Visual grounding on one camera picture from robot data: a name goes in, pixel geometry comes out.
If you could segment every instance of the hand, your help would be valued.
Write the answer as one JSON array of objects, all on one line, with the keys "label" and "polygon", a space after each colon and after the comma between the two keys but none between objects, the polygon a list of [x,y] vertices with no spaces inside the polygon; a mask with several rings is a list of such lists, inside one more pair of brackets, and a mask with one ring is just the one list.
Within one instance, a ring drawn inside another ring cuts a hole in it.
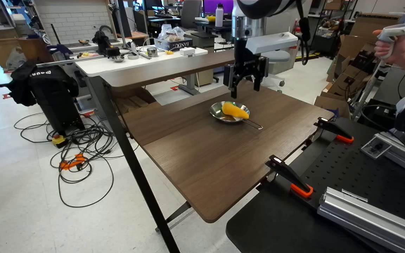
[{"label": "hand", "polygon": [[[378,36],[379,34],[381,34],[381,32],[382,30],[376,30],[373,32],[373,34]],[[390,44],[379,40],[378,42],[376,42],[376,47],[374,48],[374,50],[376,51],[376,53],[374,54],[376,57],[385,56],[390,51]],[[393,47],[392,56],[385,59],[384,61],[389,63],[395,63],[396,61],[402,59],[404,55],[405,55],[405,35],[397,37],[397,39],[395,40],[395,46]]]}]

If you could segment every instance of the black optical breadboard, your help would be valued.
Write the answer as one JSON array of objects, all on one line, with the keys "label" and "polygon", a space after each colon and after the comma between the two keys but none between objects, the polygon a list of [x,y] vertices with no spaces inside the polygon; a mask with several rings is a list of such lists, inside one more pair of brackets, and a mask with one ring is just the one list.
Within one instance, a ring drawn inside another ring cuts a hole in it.
[{"label": "black optical breadboard", "polygon": [[306,202],[317,208],[327,187],[344,189],[405,219],[405,169],[386,157],[373,160],[362,153],[360,148],[368,141],[345,144],[334,140],[302,175],[314,188]]}]

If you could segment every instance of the purple screen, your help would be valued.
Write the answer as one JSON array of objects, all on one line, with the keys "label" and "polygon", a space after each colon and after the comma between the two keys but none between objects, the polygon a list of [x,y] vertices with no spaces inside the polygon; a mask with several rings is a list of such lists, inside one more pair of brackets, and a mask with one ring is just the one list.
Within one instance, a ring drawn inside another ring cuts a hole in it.
[{"label": "purple screen", "polygon": [[224,13],[232,13],[233,0],[204,0],[204,13],[215,13],[217,5],[222,4]]}]

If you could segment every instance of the office chair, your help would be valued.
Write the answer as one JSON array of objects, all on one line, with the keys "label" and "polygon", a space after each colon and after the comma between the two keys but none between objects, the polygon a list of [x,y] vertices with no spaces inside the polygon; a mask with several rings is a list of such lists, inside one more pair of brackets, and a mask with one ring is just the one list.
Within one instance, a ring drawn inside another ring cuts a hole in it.
[{"label": "office chair", "polygon": [[[262,56],[268,57],[270,59],[270,63],[279,63],[279,62],[288,62],[290,60],[290,53],[287,51],[279,50],[279,51],[270,51],[266,53],[262,53]],[[277,75],[269,74],[269,78],[272,79],[278,79],[281,80],[279,83],[279,86],[283,87],[285,85],[285,78],[278,77]],[[274,82],[271,82],[271,85],[267,85],[268,82],[265,81],[264,79],[263,86],[268,87],[268,86],[275,86]]]},{"label": "office chair", "polygon": [[201,16],[202,1],[185,1],[182,5],[180,24],[184,31],[196,30],[195,18]]}]

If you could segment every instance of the yellow object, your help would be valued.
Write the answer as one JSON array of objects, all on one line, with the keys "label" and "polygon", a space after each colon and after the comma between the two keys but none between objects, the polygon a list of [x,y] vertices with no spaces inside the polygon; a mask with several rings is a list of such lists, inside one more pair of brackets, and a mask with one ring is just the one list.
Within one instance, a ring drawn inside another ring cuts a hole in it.
[{"label": "yellow object", "polygon": [[246,111],[241,110],[240,108],[229,102],[224,103],[221,110],[223,110],[223,113],[226,115],[242,119],[249,119],[249,115]]},{"label": "yellow object", "polygon": [[207,20],[209,22],[215,22],[215,17],[214,16],[207,16],[206,18],[207,18]]}]

